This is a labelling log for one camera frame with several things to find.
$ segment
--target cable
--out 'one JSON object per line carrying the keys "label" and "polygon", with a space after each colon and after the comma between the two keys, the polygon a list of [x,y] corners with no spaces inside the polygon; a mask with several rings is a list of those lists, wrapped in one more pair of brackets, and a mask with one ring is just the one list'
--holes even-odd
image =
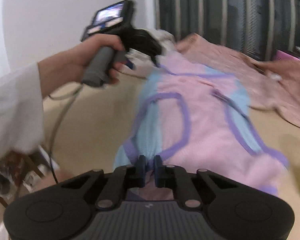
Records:
{"label": "cable", "polygon": [[80,85],[78,86],[74,91],[68,93],[68,94],[65,94],[65,95],[62,95],[60,97],[53,97],[52,95],[48,95],[48,97],[51,99],[51,100],[54,100],[54,101],[59,101],[59,100],[65,100],[65,99],[68,99],[70,97],[73,97],[79,90],[82,89],[82,86],[83,85]]}
{"label": "cable", "polygon": [[49,140],[49,151],[48,151],[48,155],[49,155],[49,161],[50,161],[50,167],[51,167],[51,172],[52,172],[52,175],[53,175],[53,178],[56,182],[56,184],[58,184],[58,179],[57,179],[57,176],[54,172],[54,168],[53,168],[53,165],[52,165],[52,150],[53,150],[53,145],[54,145],[54,141],[56,139],[56,135],[57,135],[57,132],[58,132],[58,129],[66,115],[66,113],[69,111],[69,109],[71,108],[72,104],[74,103],[74,101],[77,99],[78,95],[80,94],[81,90],[83,88],[83,85],[81,85],[77,90],[76,92],[73,94],[72,98],[66,103],[66,105],[63,107],[61,113],[59,114],[58,116],[58,119],[53,127],[53,130],[52,130],[52,133],[51,133],[51,136],[50,136],[50,140]]}

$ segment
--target beige bedsheet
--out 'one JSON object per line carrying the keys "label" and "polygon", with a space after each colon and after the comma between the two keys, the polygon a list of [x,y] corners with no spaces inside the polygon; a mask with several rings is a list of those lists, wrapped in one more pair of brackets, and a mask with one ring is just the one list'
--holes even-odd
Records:
{"label": "beige bedsheet", "polygon": [[[54,147],[54,159],[64,169],[78,175],[95,168],[112,171],[112,163],[120,144],[127,138],[135,114],[138,94],[144,80],[120,76],[121,83],[106,89],[85,87],[65,117]],[[56,95],[73,89],[62,88]],[[63,101],[44,102],[47,138]],[[274,112],[251,110],[250,116],[268,146],[281,150],[292,163],[279,195],[293,208],[295,225],[289,240],[300,240],[300,128],[284,121]]]}

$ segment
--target phone screen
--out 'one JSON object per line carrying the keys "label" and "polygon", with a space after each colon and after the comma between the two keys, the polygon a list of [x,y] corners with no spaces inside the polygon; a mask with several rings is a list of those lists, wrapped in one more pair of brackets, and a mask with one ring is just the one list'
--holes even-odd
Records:
{"label": "phone screen", "polygon": [[118,3],[111,7],[104,9],[103,11],[98,12],[94,25],[99,25],[104,22],[116,19],[120,17],[121,11],[123,9],[123,3]]}

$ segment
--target gray grip handle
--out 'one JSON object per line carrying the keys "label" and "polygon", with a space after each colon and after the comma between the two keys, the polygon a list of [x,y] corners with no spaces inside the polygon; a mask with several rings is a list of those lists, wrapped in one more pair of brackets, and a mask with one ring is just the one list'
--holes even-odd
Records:
{"label": "gray grip handle", "polygon": [[101,87],[107,83],[108,71],[112,68],[115,55],[116,50],[111,47],[100,48],[87,67],[81,83],[90,87]]}

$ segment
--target small logo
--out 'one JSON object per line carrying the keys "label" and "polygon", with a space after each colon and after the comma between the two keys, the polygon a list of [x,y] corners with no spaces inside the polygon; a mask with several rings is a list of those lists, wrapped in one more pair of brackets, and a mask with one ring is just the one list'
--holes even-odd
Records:
{"label": "small logo", "polygon": [[152,203],[149,203],[149,204],[145,205],[145,207],[146,207],[146,208],[151,208],[151,207],[153,207],[153,204],[152,204]]}

